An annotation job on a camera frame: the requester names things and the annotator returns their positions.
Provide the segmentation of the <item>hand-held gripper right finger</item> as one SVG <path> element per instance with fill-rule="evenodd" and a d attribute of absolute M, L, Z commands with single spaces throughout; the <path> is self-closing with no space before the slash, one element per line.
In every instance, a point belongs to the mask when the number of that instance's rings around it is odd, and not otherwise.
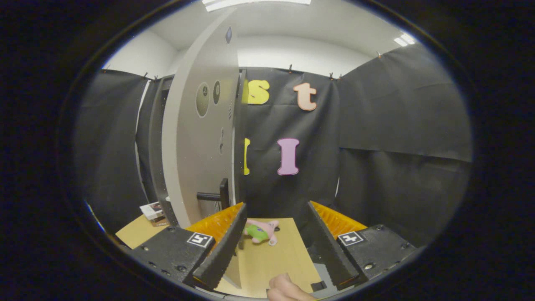
<path fill-rule="evenodd" d="M 417 251 L 386 225 L 367 227 L 313 201 L 306 205 L 306 235 L 339 290 L 378 278 Z"/>

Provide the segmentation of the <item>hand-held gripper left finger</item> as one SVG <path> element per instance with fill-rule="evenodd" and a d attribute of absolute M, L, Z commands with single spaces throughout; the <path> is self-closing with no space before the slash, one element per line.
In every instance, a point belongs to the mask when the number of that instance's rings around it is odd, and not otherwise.
<path fill-rule="evenodd" d="M 166 227 L 128 254 L 172 284 L 214 290 L 234 255 L 247 217 L 241 202 L 188 229 Z"/>

